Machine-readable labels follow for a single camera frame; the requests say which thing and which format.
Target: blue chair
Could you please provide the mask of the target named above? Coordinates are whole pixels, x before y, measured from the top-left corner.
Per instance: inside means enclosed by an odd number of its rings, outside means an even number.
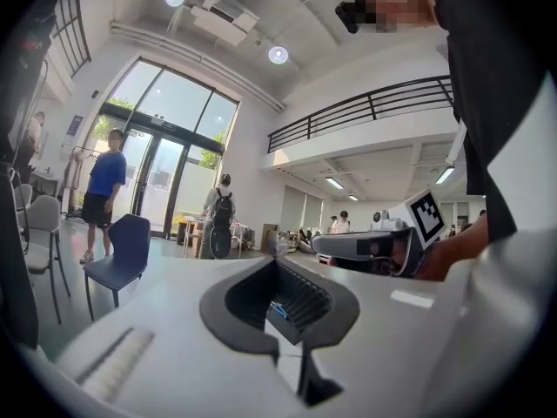
[[[89,293],[89,278],[112,291],[114,307],[118,308],[118,291],[135,279],[141,279],[141,274],[147,267],[151,223],[148,219],[126,213],[109,228],[108,235],[114,246],[114,253],[84,266],[87,304],[93,321],[95,318]]]

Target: black backpack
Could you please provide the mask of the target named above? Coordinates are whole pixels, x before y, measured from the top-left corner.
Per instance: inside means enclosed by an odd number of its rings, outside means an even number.
[[[214,228],[230,228],[234,206],[232,204],[232,192],[223,197],[220,189],[217,188],[218,200],[212,208],[211,225]]]

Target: black sleeve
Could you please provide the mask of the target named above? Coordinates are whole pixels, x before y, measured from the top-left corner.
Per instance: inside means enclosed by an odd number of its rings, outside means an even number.
[[[468,189],[487,196],[491,241],[516,226],[487,166],[526,115],[546,72],[525,39],[527,29],[510,15],[525,6],[523,0],[514,6],[505,0],[435,0],[436,17],[449,33],[455,108],[468,129]]]

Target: glass door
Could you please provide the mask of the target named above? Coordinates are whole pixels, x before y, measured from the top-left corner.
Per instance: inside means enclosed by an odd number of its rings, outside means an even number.
[[[156,138],[151,144],[153,153],[148,172],[138,196],[137,214],[151,222],[151,233],[168,237],[170,223],[168,212],[177,176],[178,164],[185,155],[185,146],[166,138]]]
[[[125,185],[122,186],[114,200],[112,222],[122,218],[126,213],[135,213],[134,199],[141,183],[142,167],[146,164],[147,152],[153,143],[153,135],[135,129],[128,132],[122,153],[126,160]]]

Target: balcony railing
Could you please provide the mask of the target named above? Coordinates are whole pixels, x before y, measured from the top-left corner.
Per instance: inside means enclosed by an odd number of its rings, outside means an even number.
[[[269,135],[268,152],[364,122],[452,106],[449,76],[389,85],[338,102],[274,131]]]
[[[52,39],[58,50],[64,52],[65,66],[73,78],[91,60],[81,18],[81,3],[79,0],[58,0],[55,12]]]

